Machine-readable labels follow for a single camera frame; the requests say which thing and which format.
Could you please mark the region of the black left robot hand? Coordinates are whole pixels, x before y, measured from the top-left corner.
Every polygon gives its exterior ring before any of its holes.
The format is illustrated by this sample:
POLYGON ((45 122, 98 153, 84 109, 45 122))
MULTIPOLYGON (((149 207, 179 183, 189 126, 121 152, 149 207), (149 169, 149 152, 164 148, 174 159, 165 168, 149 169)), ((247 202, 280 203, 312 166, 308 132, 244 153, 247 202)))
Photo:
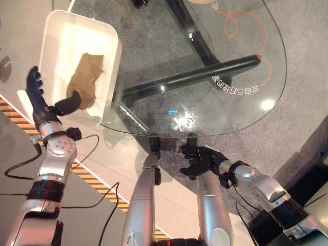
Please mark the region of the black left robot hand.
POLYGON ((81 96, 77 91, 66 99, 58 101, 53 106, 48 106, 43 98, 43 85, 41 74, 37 66, 30 69, 27 79, 26 93, 33 108, 32 117, 37 129, 42 124, 56 121, 60 123, 58 116, 64 116, 75 112, 81 104, 81 96))

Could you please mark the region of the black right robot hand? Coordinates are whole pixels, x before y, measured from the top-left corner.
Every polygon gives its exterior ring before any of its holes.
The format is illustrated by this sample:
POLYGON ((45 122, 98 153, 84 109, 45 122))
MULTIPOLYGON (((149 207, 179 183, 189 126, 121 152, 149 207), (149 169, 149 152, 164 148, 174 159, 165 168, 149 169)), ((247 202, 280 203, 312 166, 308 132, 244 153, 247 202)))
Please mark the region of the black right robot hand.
POLYGON ((197 176, 207 171, 218 176, 220 164, 229 160, 222 153, 205 146, 183 145, 181 152, 184 158, 188 160, 189 166, 181 168, 180 173, 189 177, 190 180, 195 180, 197 176))

